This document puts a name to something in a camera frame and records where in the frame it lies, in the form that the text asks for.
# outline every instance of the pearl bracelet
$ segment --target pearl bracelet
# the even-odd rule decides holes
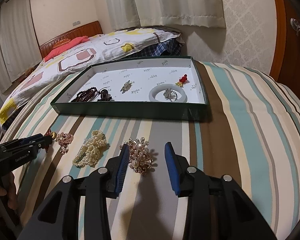
[[[76,167],[83,168],[86,165],[94,166],[100,158],[100,148],[105,147],[107,141],[103,139],[104,134],[99,130],[91,133],[91,138],[84,143],[79,153],[73,159],[72,164]]]

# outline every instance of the red pillow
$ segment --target red pillow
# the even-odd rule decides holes
[[[83,36],[83,37],[76,37],[73,40],[71,40],[69,43],[62,45],[58,48],[53,49],[50,51],[50,53],[44,58],[44,62],[47,62],[48,60],[60,55],[61,53],[67,51],[68,49],[73,48],[74,46],[77,46],[80,43],[90,41],[88,39],[88,36]]]

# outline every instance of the green box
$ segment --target green box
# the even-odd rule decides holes
[[[188,75],[183,86],[186,103],[149,101],[151,88],[164,83],[175,84],[184,74]],[[125,93],[120,92],[128,80],[133,83],[132,87]],[[114,101],[70,102],[79,91],[90,87],[100,90],[106,86],[110,86],[109,94]],[[159,92],[156,99],[165,100],[163,92]],[[91,65],[52,100],[51,106],[58,114],[66,115],[184,121],[207,121],[210,116],[202,78],[191,57],[141,57]]]

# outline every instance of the plaid fabric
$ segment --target plaid fabric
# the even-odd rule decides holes
[[[4,122],[4,124],[1,126],[2,132],[5,133],[8,128],[10,127],[10,125],[12,124],[12,122],[14,121],[14,119],[16,119],[16,117],[18,116],[18,114],[21,112],[21,110],[25,107],[25,105],[19,107],[19,109],[14,112],[8,119],[7,121]]]
[[[176,38],[150,45],[139,52],[128,55],[125,58],[134,57],[158,57],[158,56],[180,56],[181,44]]]

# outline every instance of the red charm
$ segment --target red charm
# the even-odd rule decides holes
[[[184,84],[187,81],[187,74],[185,74],[182,78],[179,79],[179,81]]]
[[[47,135],[49,135],[50,133],[51,133],[51,129],[49,129],[49,130],[45,133],[44,136],[47,136]]]

